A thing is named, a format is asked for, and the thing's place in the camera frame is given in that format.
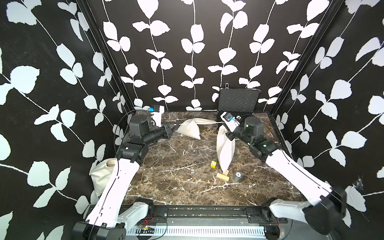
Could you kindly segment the cream cloth bag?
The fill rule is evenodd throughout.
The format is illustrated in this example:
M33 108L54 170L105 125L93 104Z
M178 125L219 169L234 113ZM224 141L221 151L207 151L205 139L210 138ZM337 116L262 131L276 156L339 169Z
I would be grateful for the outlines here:
M97 197L100 197L106 188L117 161L117 158L103 160L91 170L90 176Z
M231 141L226 136L227 132L228 131L224 125L219 127L216 145L217 157L223 173L228 170L236 149L236 141Z
M200 140L200 128L199 125L214 125L217 124L214 120L202 119L202 118L193 118L184 121L179 125L179 128L176 130L176 133L181 135Z

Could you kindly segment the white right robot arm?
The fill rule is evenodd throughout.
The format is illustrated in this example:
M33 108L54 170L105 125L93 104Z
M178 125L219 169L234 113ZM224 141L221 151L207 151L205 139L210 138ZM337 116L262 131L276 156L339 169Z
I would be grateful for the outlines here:
M267 205L276 218L287 218L308 224L322 235L333 231L347 213L347 193L339 187L331 187L297 162L277 144L264 137L264 123L255 116L243 122L231 113L221 114L229 140L239 139L247 144L257 159L276 170L306 198L305 202L271 200Z

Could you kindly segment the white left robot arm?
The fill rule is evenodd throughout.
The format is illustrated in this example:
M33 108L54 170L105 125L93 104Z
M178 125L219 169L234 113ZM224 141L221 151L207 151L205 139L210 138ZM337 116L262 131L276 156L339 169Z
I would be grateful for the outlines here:
M116 150L117 162L112 175L87 218L75 224L74 240L124 240L127 232L149 215L152 200L137 201L124 212L120 209L149 147L161 139L170 139L179 128L179 124L175 123L150 127L150 122L162 115L151 113L151 117L142 114L131 117L128 130Z

